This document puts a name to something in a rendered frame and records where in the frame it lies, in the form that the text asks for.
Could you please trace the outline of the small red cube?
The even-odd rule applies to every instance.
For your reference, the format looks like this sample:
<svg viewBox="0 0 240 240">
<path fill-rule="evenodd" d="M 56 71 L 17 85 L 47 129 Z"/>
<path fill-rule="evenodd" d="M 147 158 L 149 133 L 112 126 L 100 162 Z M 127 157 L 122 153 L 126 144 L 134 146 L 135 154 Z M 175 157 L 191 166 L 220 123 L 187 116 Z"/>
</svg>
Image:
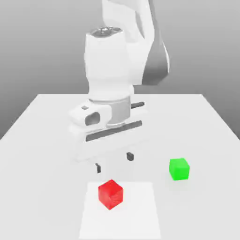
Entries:
<svg viewBox="0 0 240 240">
<path fill-rule="evenodd" d="M 108 210 L 123 202 L 123 193 L 123 187 L 114 180 L 109 180 L 98 187 L 98 199 Z"/>
</svg>

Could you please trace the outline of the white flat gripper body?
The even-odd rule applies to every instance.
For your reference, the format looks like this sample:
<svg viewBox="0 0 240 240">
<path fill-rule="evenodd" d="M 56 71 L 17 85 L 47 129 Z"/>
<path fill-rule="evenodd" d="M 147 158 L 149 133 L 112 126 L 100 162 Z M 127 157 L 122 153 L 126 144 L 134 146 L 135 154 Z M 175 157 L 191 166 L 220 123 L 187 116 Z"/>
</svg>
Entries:
<svg viewBox="0 0 240 240">
<path fill-rule="evenodd" d="M 148 123 L 143 120 L 88 133 L 72 124 L 69 131 L 75 137 L 75 157 L 78 162 L 104 156 L 150 137 Z"/>
</svg>

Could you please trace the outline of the small green cube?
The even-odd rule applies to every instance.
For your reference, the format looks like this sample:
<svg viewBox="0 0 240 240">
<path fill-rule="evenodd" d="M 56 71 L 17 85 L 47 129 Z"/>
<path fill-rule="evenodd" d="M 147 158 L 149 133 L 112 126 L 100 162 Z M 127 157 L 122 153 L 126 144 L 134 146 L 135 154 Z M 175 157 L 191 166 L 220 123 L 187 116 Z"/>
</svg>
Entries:
<svg viewBox="0 0 240 240">
<path fill-rule="evenodd" d="M 188 180 L 190 166 L 185 158 L 175 158 L 169 161 L 169 173 L 174 181 Z"/>
</svg>

